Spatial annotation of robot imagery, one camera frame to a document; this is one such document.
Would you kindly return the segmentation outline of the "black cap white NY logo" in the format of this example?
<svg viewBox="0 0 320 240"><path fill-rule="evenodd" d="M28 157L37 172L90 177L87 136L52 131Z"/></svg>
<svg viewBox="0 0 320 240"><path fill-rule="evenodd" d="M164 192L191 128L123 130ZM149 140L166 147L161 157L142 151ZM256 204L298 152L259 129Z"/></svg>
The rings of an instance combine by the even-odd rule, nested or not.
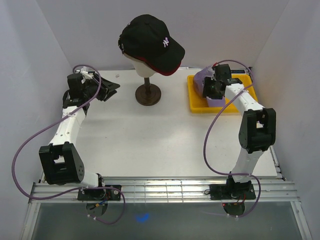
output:
<svg viewBox="0 0 320 240"><path fill-rule="evenodd" d="M174 40L164 21L142 14L132 19L118 38L123 54L133 58L166 64L179 62L185 57L185 49Z"/></svg>

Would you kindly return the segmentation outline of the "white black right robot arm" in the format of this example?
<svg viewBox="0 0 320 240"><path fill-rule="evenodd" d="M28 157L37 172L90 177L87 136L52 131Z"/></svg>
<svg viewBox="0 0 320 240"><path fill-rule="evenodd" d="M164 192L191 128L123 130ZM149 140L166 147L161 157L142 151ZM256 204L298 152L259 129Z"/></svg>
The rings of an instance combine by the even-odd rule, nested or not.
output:
<svg viewBox="0 0 320 240"><path fill-rule="evenodd" d="M213 200L256 198L251 179L259 158L276 141L276 111L258 103L239 78L233 78L228 64L216 63L203 82L202 95L213 100L227 98L242 116L238 140L241 150L224 184L211 184Z"/></svg>

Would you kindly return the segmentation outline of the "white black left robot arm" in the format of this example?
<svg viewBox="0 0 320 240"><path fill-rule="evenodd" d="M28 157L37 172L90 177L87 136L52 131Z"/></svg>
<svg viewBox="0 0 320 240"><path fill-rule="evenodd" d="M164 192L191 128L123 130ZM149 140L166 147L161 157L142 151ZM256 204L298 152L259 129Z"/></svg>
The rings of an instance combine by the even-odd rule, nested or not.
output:
<svg viewBox="0 0 320 240"><path fill-rule="evenodd" d="M44 176L50 185L89 187L88 193L95 200L100 200L106 195L102 176L85 170L76 149L76 140L90 107L88 101L97 99L105 102L117 93L120 85L84 69L68 75L67 84L69 89L62 97L63 120L49 144L41 146L38 152Z"/></svg>

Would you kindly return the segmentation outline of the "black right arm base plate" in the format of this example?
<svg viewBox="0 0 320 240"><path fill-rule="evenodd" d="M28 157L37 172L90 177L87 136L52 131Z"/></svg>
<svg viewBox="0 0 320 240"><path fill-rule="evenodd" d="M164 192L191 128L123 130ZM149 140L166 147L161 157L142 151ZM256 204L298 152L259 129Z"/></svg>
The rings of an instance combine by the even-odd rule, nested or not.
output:
<svg viewBox="0 0 320 240"><path fill-rule="evenodd" d="M231 189L226 184L210 184L209 195L211 200L232 200L232 199L243 199L255 200L256 193L254 186L251 183L248 187L236 187Z"/></svg>

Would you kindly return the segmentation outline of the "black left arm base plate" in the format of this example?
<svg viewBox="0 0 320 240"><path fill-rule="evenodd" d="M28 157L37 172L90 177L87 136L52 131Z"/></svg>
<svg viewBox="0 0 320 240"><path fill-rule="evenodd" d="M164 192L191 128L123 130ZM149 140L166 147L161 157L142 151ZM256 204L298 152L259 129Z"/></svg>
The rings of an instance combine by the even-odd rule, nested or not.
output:
<svg viewBox="0 0 320 240"><path fill-rule="evenodd" d="M78 201L119 201L121 199L119 192L122 189L121 185L106 185L105 187L108 189L79 190L76 199Z"/></svg>

